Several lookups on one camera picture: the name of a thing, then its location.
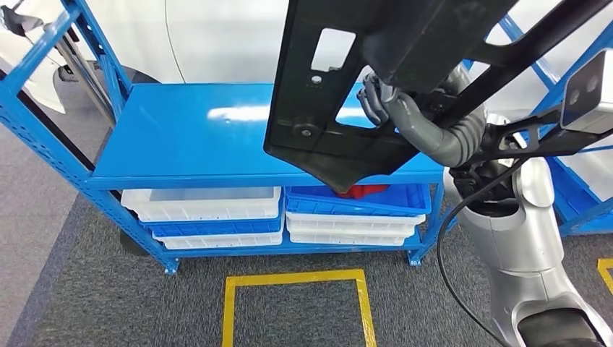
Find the gray carpet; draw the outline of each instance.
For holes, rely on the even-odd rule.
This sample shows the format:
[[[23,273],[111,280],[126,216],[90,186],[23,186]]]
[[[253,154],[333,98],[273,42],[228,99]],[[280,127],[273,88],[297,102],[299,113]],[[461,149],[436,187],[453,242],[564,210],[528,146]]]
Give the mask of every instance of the gray carpet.
[[[46,283],[46,309],[30,318],[33,329],[20,319],[9,346],[219,346],[226,276],[349,268],[366,273],[378,346],[495,346],[446,292],[432,253],[418,268],[403,252],[192,259],[166,276],[152,259],[124,254],[115,225],[82,197],[74,208],[62,231],[76,236],[74,248]],[[452,281],[485,317],[488,283],[465,234],[455,229],[446,245]],[[599,257],[613,256],[613,236],[565,246],[569,276],[613,323],[613,296],[596,271]],[[354,286],[273,287],[237,289],[235,346],[364,345]]]

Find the shelf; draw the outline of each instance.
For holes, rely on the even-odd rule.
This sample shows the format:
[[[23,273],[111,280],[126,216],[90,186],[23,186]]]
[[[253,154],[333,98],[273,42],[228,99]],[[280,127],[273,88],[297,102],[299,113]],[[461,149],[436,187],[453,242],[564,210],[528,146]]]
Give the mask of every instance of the shelf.
[[[350,92],[345,124],[372,127]],[[103,151],[92,188],[305,186],[322,184],[262,149],[273,85],[135,85]],[[392,176],[363,183],[435,183],[442,167],[417,155]]]
[[[314,254],[314,253],[349,253],[349,252],[383,252],[410,251],[422,248],[419,232],[408,237],[402,246],[361,246],[355,244],[295,244],[289,240],[289,232],[283,232],[283,241],[277,246],[234,247],[186,249],[165,251],[168,257],[226,257],[244,255],[281,255],[281,254]]]
[[[560,233],[605,234],[613,224],[613,200],[601,201],[581,177],[558,158],[547,158],[555,191],[554,209],[562,219]]]

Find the red object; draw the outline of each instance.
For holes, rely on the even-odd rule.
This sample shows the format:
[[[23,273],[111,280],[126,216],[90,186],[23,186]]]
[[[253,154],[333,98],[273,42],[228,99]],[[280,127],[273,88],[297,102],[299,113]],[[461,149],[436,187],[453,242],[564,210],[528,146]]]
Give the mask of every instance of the red object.
[[[380,193],[385,191],[389,184],[367,184],[364,186],[353,186],[346,193],[336,193],[339,197],[346,199],[360,199],[368,194]]]

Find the yellow floor tape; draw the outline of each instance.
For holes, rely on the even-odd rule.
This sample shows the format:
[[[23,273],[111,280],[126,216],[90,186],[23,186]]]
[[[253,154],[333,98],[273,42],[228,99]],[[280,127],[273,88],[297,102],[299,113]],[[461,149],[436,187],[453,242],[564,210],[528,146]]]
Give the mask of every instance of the yellow floor tape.
[[[613,278],[611,278],[611,274],[609,273],[610,268],[613,268],[613,258],[598,259],[598,272],[611,294],[613,294]]]
[[[269,286],[280,284],[325,282],[331,280],[356,280],[360,315],[364,328],[366,347],[376,347],[374,327],[370,313],[370,301],[366,289],[366,278],[362,269],[315,271],[310,273],[279,273],[273,275],[230,276],[226,278],[226,295],[223,306],[222,347],[232,347],[234,333],[234,294],[236,287]]]

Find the white plastic crate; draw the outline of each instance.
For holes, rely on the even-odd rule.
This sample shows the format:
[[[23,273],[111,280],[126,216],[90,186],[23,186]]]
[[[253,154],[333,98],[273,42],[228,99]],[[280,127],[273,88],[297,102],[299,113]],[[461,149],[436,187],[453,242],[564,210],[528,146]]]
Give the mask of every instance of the white plastic crate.
[[[241,220],[279,216],[280,187],[126,189],[121,204],[143,222]]]
[[[316,215],[286,212],[290,240],[308,244],[400,246],[426,220],[416,217]]]
[[[201,248],[229,248],[276,246],[283,240],[285,217],[281,217],[281,228],[274,233],[261,234],[223,234],[223,235],[196,235],[171,236],[153,238],[164,243],[167,249],[201,249]]]

